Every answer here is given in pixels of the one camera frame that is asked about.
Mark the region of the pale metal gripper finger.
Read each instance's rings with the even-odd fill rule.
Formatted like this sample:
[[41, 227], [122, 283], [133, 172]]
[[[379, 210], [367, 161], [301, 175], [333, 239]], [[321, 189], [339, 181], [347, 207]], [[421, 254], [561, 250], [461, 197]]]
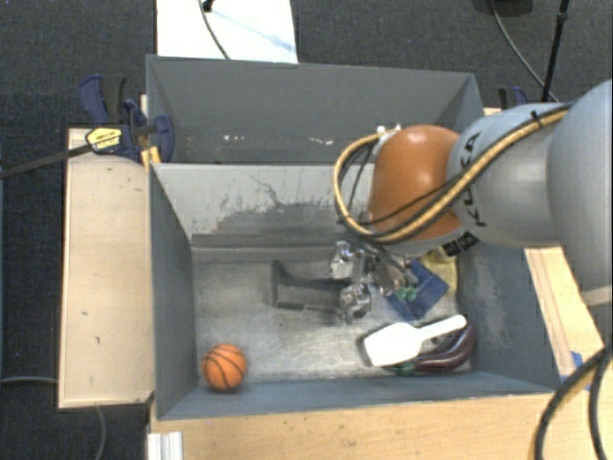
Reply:
[[329, 271], [332, 279], [350, 279], [354, 268], [355, 252], [347, 241], [338, 241], [331, 258]]
[[372, 295], [365, 284], [353, 284], [343, 288], [338, 297], [341, 316], [346, 324], [366, 316], [372, 308]]

